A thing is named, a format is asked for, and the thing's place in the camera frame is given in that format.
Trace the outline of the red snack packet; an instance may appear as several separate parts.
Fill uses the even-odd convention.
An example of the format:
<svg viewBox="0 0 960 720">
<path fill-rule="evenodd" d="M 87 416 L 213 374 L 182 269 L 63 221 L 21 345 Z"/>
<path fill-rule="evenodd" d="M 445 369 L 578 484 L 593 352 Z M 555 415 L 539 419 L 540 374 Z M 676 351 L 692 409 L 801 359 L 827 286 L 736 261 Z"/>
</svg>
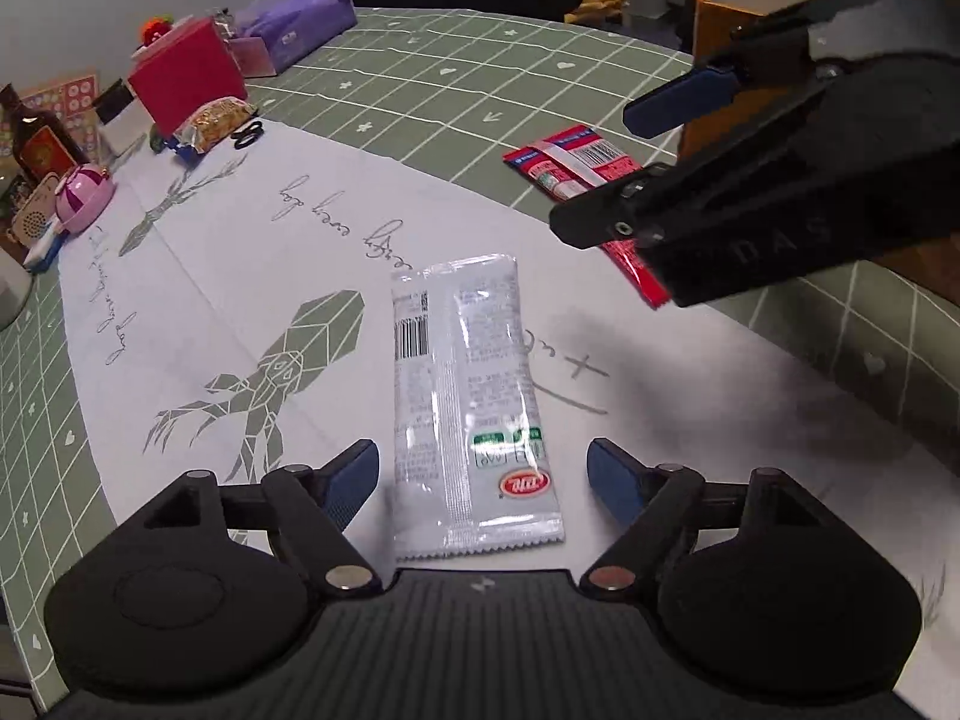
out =
<svg viewBox="0 0 960 720">
<path fill-rule="evenodd" d="M 553 203 L 567 202 L 641 167 L 630 154 L 586 124 L 573 125 L 508 151 L 503 163 L 542 190 Z M 606 242 L 601 249 L 651 309 L 669 304 L 667 289 L 641 262 L 631 242 Z"/>
</svg>

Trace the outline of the white green wafer packet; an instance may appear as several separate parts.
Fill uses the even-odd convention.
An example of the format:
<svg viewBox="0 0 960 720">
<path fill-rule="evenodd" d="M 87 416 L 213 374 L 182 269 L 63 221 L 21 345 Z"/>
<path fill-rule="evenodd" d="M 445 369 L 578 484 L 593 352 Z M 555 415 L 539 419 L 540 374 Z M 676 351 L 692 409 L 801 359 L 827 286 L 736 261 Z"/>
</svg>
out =
<svg viewBox="0 0 960 720">
<path fill-rule="evenodd" d="M 398 559 L 562 541 L 516 260 L 482 255 L 398 275 L 392 309 Z"/>
</svg>

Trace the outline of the green grid tablecloth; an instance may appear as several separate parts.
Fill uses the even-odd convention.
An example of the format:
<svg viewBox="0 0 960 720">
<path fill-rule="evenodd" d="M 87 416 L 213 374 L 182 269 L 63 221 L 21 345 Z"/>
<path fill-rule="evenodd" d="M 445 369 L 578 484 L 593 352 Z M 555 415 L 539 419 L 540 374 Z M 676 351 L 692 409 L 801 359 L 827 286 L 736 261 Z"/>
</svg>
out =
<svg viewBox="0 0 960 720">
<path fill-rule="evenodd" d="M 687 65 L 673 50 L 589 29 L 373 8 L 249 94 L 265 128 L 285 125 L 381 156 L 547 226 L 550 200 L 503 156 L 586 124 L 640 163 L 670 161 L 675 138 L 631 137 L 620 110 Z M 44 631 L 46 596 L 127 518 L 114 517 L 88 450 L 60 436 L 78 401 L 60 255 L 2 335 L 2 595 L 41 706 L 64 694 Z M 856 263 L 700 307 L 807 364 L 958 481 L 953 305 L 882 266 Z"/>
</svg>

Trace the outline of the white deer table runner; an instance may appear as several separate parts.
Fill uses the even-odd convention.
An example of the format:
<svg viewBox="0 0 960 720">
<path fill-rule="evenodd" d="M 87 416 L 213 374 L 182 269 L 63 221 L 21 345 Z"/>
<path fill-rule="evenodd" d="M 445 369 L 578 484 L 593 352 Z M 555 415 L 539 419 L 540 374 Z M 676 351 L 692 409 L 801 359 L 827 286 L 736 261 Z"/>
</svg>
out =
<svg viewBox="0 0 960 720">
<path fill-rule="evenodd" d="M 280 340 L 304 376 L 281 395 L 283 460 L 322 465 L 362 437 L 390 454 L 395 273 L 511 255 L 566 536 L 480 566 L 581 572 L 612 541 L 587 487 L 594 437 L 711 479 L 777 466 L 907 576 L 923 633 L 898 689 L 957 715 L 957 478 L 804 362 L 708 307 L 647 307 L 605 255 L 523 213 L 285 125 L 194 174 L 139 151 L 116 182 L 59 260 L 78 397 L 60 436 L 91 454 L 114 517 L 192 468 L 265 473 L 235 393 Z"/>
</svg>

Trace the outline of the white tumbler bottle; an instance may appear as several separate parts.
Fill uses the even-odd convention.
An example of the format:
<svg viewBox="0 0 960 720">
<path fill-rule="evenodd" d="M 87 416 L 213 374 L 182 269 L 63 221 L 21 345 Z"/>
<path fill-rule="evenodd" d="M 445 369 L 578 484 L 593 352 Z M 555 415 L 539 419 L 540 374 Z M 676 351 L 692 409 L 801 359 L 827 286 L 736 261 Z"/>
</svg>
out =
<svg viewBox="0 0 960 720">
<path fill-rule="evenodd" d="M 21 314 L 31 288 L 32 276 L 0 249 L 0 328 L 7 328 Z"/>
</svg>

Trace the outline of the black hair clip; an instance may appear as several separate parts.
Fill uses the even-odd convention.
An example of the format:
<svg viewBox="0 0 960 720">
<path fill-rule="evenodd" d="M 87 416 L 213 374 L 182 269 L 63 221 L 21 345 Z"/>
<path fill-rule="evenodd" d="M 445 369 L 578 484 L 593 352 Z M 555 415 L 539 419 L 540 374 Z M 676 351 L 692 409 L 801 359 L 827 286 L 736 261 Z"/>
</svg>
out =
<svg viewBox="0 0 960 720">
<path fill-rule="evenodd" d="M 245 122 L 242 127 L 236 128 L 235 132 L 229 135 L 229 138 L 233 142 L 234 149 L 246 149 L 260 140 L 264 133 L 263 122 L 260 119 L 252 119 L 252 121 Z"/>
</svg>

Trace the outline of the pink round container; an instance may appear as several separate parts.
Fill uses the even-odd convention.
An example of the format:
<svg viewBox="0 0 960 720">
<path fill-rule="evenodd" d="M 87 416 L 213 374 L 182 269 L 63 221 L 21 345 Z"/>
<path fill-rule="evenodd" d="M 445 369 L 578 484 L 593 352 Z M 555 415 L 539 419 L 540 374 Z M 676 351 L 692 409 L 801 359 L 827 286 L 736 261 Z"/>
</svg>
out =
<svg viewBox="0 0 960 720">
<path fill-rule="evenodd" d="M 55 215 L 68 234 L 78 236 L 101 216 L 116 193 L 105 167 L 83 164 L 60 179 L 55 189 Z"/>
</svg>

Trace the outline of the purple tissue pack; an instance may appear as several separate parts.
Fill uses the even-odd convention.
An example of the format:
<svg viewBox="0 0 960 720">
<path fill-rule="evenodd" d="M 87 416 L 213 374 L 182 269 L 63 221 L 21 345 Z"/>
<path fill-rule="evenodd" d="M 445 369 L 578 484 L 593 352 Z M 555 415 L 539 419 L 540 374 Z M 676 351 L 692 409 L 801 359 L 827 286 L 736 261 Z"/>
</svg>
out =
<svg viewBox="0 0 960 720">
<path fill-rule="evenodd" d="M 356 23 L 353 0 L 254 0 L 236 13 L 228 47 L 244 78 L 270 78 Z"/>
</svg>

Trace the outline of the small mixed snack packet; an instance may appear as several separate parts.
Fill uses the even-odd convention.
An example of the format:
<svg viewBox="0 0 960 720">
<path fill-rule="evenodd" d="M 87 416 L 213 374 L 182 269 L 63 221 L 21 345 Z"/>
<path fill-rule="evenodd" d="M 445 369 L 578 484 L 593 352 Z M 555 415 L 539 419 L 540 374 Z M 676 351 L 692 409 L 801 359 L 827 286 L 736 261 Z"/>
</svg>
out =
<svg viewBox="0 0 960 720">
<path fill-rule="evenodd" d="M 256 112 L 257 109 L 244 99 L 223 96 L 205 103 L 194 114 L 190 114 L 172 138 L 179 146 L 192 148 L 197 154 L 205 154 L 247 124 Z"/>
</svg>

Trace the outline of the beige small radio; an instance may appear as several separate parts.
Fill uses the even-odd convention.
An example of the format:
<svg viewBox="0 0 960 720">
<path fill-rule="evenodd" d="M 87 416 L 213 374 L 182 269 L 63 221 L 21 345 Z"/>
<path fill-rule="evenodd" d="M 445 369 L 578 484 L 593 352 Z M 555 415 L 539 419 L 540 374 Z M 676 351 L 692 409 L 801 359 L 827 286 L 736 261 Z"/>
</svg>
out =
<svg viewBox="0 0 960 720">
<path fill-rule="evenodd" d="M 14 210 L 11 232 L 21 245 L 31 247 L 43 237 L 50 218 L 55 215 L 55 190 L 59 182 L 60 177 L 53 172 L 36 187 L 32 187 L 23 176 L 11 181 L 10 197 Z"/>
</svg>

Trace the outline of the white black small box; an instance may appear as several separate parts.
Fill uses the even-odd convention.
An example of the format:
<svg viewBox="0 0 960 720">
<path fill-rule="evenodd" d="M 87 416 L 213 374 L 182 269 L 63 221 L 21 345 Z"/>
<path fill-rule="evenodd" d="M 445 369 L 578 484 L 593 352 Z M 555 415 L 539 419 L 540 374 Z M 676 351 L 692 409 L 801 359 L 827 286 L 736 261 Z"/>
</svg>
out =
<svg viewBox="0 0 960 720">
<path fill-rule="evenodd" d="M 93 99 L 98 132 L 114 156 L 121 156 L 140 138 L 148 137 L 153 119 L 124 80 L 108 86 Z"/>
</svg>

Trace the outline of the dark sauce bottle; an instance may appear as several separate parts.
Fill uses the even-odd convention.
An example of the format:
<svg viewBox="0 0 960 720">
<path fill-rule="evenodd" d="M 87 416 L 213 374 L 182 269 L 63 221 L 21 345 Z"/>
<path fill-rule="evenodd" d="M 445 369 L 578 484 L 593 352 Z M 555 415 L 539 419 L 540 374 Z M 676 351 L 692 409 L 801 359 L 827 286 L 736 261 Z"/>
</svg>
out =
<svg viewBox="0 0 960 720">
<path fill-rule="evenodd" d="M 32 109 L 11 85 L 3 86 L 0 103 L 11 128 L 13 158 L 32 182 L 39 184 L 47 176 L 64 177 L 88 162 L 57 115 Z"/>
</svg>

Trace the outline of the magenta pink box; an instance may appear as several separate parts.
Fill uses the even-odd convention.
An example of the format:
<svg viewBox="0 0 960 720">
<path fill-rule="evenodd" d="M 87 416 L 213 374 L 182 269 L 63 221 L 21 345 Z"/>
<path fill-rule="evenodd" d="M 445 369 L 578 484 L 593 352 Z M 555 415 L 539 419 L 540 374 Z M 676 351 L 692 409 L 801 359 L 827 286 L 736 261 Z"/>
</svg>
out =
<svg viewBox="0 0 960 720">
<path fill-rule="evenodd" d="M 132 62 L 128 84 L 165 137 L 206 103 L 247 98 L 244 76 L 212 16 L 185 18 Z"/>
</svg>

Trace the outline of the colorful dotted card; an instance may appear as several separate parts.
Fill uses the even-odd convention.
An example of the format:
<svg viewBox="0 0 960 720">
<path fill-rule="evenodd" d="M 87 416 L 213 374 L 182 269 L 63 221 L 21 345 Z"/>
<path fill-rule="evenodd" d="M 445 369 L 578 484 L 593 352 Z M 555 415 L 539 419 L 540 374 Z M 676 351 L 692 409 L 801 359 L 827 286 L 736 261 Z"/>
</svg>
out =
<svg viewBox="0 0 960 720">
<path fill-rule="evenodd" d="M 101 161 L 99 119 L 94 99 L 99 96 L 96 70 L 78 71 L 21 91 L 21 98 L 34 109 L 50 110 L 91 161 Z"/>
</svg>

